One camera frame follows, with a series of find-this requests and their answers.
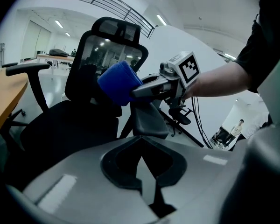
blue cloth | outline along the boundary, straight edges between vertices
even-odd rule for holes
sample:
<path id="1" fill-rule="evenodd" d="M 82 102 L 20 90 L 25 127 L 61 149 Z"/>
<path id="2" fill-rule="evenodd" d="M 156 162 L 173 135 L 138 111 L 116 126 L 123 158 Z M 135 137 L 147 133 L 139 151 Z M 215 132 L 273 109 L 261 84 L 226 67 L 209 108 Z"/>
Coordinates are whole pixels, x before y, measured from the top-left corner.
<path id="1" fill-rule="evenodd" d="M 120 106 L 135 101 L 130 92 L 143 82 L 126 61 L 118 62 L 105 71 L 98 79 L 98 84 L 105 94 Z"/>

black t-shirt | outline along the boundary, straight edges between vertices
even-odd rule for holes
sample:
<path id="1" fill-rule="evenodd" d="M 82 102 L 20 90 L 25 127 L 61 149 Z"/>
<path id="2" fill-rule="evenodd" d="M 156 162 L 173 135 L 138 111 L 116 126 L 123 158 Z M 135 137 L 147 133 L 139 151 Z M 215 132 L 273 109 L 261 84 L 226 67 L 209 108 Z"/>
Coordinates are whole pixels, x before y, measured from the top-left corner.
<path id="1" fill-rule="evenodd" d="M 256 89 L 280 59 L 280 0 L 260 0 L 259 23 L 254 20 L 252 34 L 234 61 L 252 76 Z"/>

white ceiling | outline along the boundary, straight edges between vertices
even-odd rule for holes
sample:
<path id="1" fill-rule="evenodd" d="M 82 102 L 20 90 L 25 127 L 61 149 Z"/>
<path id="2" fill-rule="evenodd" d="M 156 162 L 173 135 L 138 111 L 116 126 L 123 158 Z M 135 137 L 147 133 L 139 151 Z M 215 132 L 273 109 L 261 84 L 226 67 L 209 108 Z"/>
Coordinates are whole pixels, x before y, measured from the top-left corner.
<path id="1" fill-rule="evenodd" d="M 31 15 L 45 20 L 50 27 L 59 34 L 80 39 L 84 32 L 91 30 L 93 23 L 97 20 L 89 15 L 73 12 L 59 8 L 40 8 L 31 10 Z M 55 20 L 58 20 L 63 28 L 60 28 Z"/>
<path id="2" fill-rule="evenodd" d="M 251 34 L 259 0 L 155 0 L 174 6 L 185 31 L 237 56 Z"/>

forearm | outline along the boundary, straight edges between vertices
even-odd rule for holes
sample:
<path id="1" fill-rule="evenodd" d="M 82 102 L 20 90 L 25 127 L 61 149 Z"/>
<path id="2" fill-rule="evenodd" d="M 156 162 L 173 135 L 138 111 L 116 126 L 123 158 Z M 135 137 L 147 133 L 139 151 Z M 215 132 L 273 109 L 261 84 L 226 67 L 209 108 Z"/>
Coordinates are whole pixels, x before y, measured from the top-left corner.
<path id="1" fill-rule="evenodd" d="M 188 88 L 184 97 L 232 95 L 247 90 L 250 85 L 250 75 L 239 64 L 231 62 L 200 74 L 195 83 Z"/>

black sleeve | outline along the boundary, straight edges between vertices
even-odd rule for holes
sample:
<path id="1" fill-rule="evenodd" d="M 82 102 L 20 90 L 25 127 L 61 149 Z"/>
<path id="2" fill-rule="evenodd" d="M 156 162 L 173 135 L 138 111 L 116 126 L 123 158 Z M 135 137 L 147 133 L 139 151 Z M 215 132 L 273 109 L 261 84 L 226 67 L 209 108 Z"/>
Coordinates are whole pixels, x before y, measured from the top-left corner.
<path id="1" fill-rule="evenodd" d="M 269 53 L 261 26 L 254 20 L 252 34 L 246 46 L 240 52 L 237 59 L 234 60 L 252 76 L 252 86 L 249 91 L 257 92 L 256 89 L 272 70 L 273 67 L 269 59 L 270 55 L 272 54 Z"/>

